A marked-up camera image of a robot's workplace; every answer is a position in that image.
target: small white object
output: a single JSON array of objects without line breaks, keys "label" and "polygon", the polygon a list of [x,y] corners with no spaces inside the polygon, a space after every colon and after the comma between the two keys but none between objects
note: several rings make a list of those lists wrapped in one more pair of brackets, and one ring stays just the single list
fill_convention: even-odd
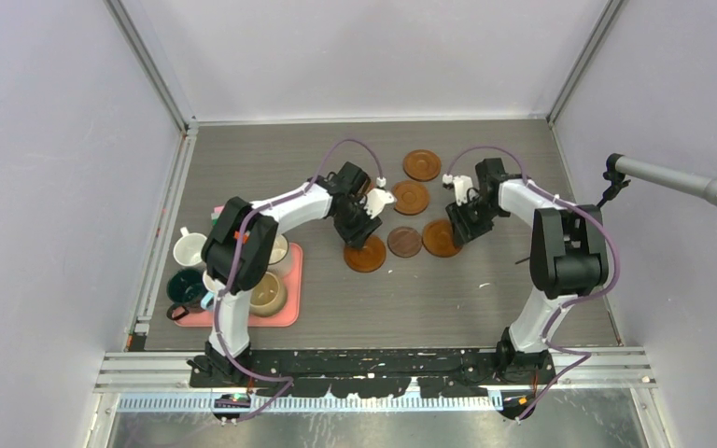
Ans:
[{"label": "small white object", "polygon": [[474,181],[467,175],[459,175],[453,179],[455,184],[455,201],[457,205],[468,203],[469,190],[474,188]]},{"label": "small white object", "polygon": [[184,268],[202,264],[202,248],[207,237],[201,233],[190,233],[183,227],[180,229],[182,237],[177,240],[172,249],[172,255],[177,264]]},{"label": "small white object", "polygon": [[292,271],[292,254],[289,251],[289,241],[282,234],[274,239],[274,248],[271,249],[271,259],[268,260],[268,271],[275,273],[279,278]]},{"label": "small white object", "polygon": [[367,193],[367,202],[364,204],[364,210],[370,218],[377,217],[383,212],[384,207],[390,203],[397,201],[391,192],[384,189],[371,189]]}]

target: microphone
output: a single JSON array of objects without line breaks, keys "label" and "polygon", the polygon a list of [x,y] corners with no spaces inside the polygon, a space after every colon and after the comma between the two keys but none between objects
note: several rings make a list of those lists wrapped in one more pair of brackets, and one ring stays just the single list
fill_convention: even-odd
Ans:
[{"label": "microphone", "polygon": [[606,160],[606,166],[611,171],[682,191],[717,206],[717,177],[692,175],[621,154],[611,154]]}]

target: round coaster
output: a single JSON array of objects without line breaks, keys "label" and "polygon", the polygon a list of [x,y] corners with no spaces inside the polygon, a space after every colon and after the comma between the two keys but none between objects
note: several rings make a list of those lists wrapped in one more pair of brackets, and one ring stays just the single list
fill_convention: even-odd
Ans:
[{"label": "round coaster", "polygon": [[403,180],[395,184],[391,193],[397,198],[394,209],[403,215],[418,215],[424,212],[430,203],[428,189],[413,180]]},{"label": "round coaster", "polygon": [[413,180],[427,182],[441,172],[441,159],[434,152],[426,149],[411,151],[402,160],[402,169]]},{"label": "round coaster", "polygon": [[398,227],[391,231],[386,239],[388,250],[392,254],[408,259],[419,253],[422,249],[422,235],[410,227]]},{"label": "round coaster", "polygon": [[344,262],[357,273],[371,273],[383,266],[384,261],[386,261],[386,245],[375,235],[367,238],[361,249],[344,247]]},{"label": "round coaster", "polygon": [[425,226],[422,240],[428,252],[436,257],[453,257],[460,252],[452,238],[452,223],[448,219],[438,219]]}]

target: beige bowl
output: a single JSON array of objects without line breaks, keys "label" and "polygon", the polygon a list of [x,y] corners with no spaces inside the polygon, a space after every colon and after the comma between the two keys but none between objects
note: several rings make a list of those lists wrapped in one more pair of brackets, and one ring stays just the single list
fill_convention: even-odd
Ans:
[{"label": "beige bowl", "polygon": [[251,291],[249,311],[258,317],[270,317],[287,303],[287,289],[275,273],[265,273]]}]

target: white cup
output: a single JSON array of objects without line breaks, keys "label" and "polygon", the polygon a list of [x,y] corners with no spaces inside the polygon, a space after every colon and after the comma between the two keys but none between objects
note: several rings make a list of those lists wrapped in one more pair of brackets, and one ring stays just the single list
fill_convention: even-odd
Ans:
[{"label": "white cup", "polygon": [[284,278],[290,271],[292,271],[292,254],[289,251],[289,242],[284,235],[276,235],[274,248],[271,249],[271,259],[268,260],[268,272]]},{"label": "white cup", "polygon": [[221,288],[219,285],[221,282],[217,282],[216,280],[213,280],[213,277],[210,275],[207,275],[207,271],[202,273],[202,283],[204,283],[204,287],[212,292],[213,294],[216,294],[218,290]]},{"label": "white cup", "polygon": [[177,264],[186,268],[202,264],[202,248],[207,237],[201,233],[189,233],[185,227],[180,229],[180,233],[183,236],[177,240],[172,250]]}]

